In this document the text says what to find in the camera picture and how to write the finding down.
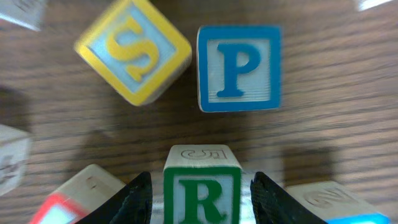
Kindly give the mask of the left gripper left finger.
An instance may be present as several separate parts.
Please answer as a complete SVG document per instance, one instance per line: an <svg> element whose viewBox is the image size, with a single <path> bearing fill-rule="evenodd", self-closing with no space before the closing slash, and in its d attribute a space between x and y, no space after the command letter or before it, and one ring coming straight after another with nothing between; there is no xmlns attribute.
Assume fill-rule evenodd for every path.
<svg viewBox="0 0 398 224"><path fill-rule="evenodd" d="M76 224L149 224L152 199L151 175L142 172Z"/></svg>

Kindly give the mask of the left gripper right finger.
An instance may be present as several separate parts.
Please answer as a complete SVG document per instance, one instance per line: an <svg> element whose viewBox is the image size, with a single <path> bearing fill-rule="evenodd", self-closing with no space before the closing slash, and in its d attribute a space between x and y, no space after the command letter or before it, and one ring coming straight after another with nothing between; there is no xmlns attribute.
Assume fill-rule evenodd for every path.
<svg viewBox="0 0 398 224"><path fill-rule="evenodd" d="M250 189L257 224L327 224L263 172L255 173Z"/></svg>

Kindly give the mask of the green R block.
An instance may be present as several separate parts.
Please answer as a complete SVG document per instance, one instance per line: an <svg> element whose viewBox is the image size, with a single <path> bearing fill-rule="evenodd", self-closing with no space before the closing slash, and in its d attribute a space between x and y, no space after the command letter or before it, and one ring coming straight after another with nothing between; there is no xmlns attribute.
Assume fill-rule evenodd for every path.
<svg viewBox="0 0 398 224"><path fill-rule="evenodd" d="M164 222L238 224L241 174L227 145L172 146L164 166Z"/></svg>

